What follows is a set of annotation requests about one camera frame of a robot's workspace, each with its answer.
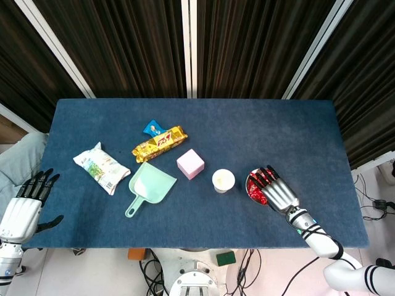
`green sponge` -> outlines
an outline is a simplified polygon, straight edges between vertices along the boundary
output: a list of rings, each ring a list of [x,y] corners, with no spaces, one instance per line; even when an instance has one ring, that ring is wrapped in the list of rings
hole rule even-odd
[[[236,263],[236,257],[234,251],[217,254],[217,263],[218,266]]]

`blue felt surface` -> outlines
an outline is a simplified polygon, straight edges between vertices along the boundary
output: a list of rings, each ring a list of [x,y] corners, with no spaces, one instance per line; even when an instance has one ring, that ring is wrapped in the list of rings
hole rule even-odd
[[[177,178],[165,199],[144,203],[133,218],[131,176],[109,196],[73,157],[98,141],[104,150],[138,169],[131,150],[150,137],[151,119],[164,128],[181,125],[189,138],[150,163]],[[193,148],[205,161],[192,181],[176,159]],[[284,216],[251,201],[248,172],[271,164],[298,194],[302,207],[345,247],[368,244],[343,142],[329,101],[254,99],[67,99],[59,101],[42,169],[60,179],[40,222],[59,214],[57,227],[41,232],[29,247],[306,247]],[[235,187],[214,191],[211,177],[227,168]]]

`scoop handle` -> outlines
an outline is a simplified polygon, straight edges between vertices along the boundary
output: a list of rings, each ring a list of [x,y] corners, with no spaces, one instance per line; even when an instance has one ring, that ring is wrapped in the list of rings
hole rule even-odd
[[[135,199],[131,202],[130,206],[125,212],[125,216],[131,218],[135,215],[140,205],[144,202],[144,199],[136,194]]]

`blue candy wrapper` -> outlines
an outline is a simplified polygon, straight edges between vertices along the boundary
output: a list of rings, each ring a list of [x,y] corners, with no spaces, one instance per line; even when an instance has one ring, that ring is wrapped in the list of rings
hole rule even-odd
[[[166,131],[166,129],[160,127],[155,119],[152,119],[143,130],[144,133],[151,135],[151,137],[156,137],[158,134],[162,134]]]

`gray pants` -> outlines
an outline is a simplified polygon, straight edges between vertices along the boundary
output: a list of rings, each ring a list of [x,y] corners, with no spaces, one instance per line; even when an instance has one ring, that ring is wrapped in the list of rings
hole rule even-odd
[[[0,154],[0,221],[21,185],[40,168],[47,134],[30,133]]]

